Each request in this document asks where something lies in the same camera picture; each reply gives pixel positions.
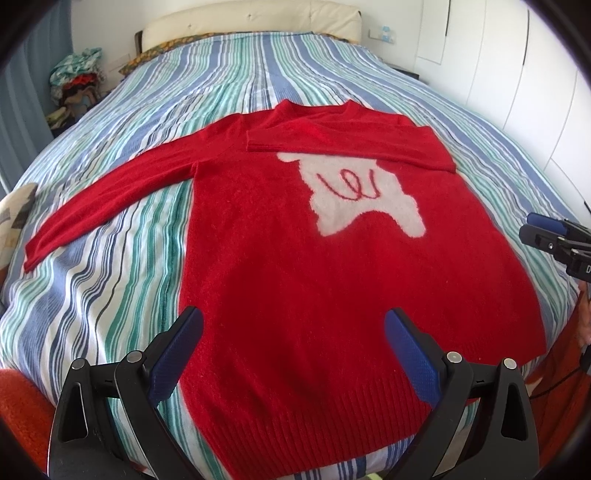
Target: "white wardrobe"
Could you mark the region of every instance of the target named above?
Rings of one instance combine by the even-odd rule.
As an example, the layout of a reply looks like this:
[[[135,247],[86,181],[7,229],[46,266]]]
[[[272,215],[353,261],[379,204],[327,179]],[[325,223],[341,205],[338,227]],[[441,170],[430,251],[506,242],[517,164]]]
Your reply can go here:
[[[521,0],[424,0],[415,71],[502,128],[591,226],[591,89]]]

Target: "white wall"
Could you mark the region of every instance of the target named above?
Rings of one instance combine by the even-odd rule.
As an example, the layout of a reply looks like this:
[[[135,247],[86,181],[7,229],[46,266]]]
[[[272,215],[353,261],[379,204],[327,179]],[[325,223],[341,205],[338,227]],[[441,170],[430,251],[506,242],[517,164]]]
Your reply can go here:
[[[74,0],[72,40],[74,50],[103,48],[103,66],[127,54],[135,56],[134,34],[163,15],[223,0]],[[417,53],[423,0],[342,0],[360,8],[363,44],[385,61],[412,69]],[[395,44],[368,38],[370,28],[387,25]],[[120,80],[110,75],[110,85]]]

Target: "sweater sleeve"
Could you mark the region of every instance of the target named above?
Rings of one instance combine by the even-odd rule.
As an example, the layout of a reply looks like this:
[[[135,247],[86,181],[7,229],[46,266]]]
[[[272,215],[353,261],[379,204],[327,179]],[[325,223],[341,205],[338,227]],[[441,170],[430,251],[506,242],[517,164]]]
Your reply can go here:
[[[148,150],[72,197],[27,243],[25,272],[56,248],[94,230],[150,193],[192,178],[200,161],[230,148],[241,120],[230,115],[193,135]]]
[[[246,149],[374,158],[456,171],[451,155],[431,127],[416,127],[398,117],[374,112],[367,119],[298,118],[272,128],[249,130]]]

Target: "yellow patterned pillow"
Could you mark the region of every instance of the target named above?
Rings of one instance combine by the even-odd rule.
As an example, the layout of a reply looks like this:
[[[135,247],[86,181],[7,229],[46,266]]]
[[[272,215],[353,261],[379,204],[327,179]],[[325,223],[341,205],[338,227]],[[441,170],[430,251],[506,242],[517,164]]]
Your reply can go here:
[[[214,35],[216,34],[204,33],[203,35],[191,35],[189,37],[176,38],[175,40],[162,42],[160,45],[156,45],[155,47],[140,53],[136,58],[127,62],[119,70],[119,73],[124,77],[127,77],[127,75],[133,72],[137,67],[143,65],[144,63],[148,63],[150,60],[155,59],[158,55],[162,55],[163,53],[174,50],[181,45],[186,45],[187,43],[192,43],[194,41],[201,40],[202,38],[208,38]]]

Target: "pillow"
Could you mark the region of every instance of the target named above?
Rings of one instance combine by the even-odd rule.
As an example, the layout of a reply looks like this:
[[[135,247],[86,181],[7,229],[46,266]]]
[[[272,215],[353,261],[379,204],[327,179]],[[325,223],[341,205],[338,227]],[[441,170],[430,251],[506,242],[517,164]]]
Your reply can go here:
[[[0,288],[21,237],[21,231],[35,203],[36,183],[13,190],[0,201]]]
[[[143,65],[144,63],[148,63],[150,60],[155,59],[158,55],[162,55],[163,53],[174,50],[181,45],[186,45],[187,43],[201,40],[202,38],[213,37],[214,35],[216,34],[205,33],[203,35],[191,35],[189,37],[176,38],[175,40],[162,42],[160,45],[156,45],[155,47],[140,53],[136,58],[127,62],[119,69],[119,73],[124,77],[127,77],[127,75],[133,72],[137,67]]]

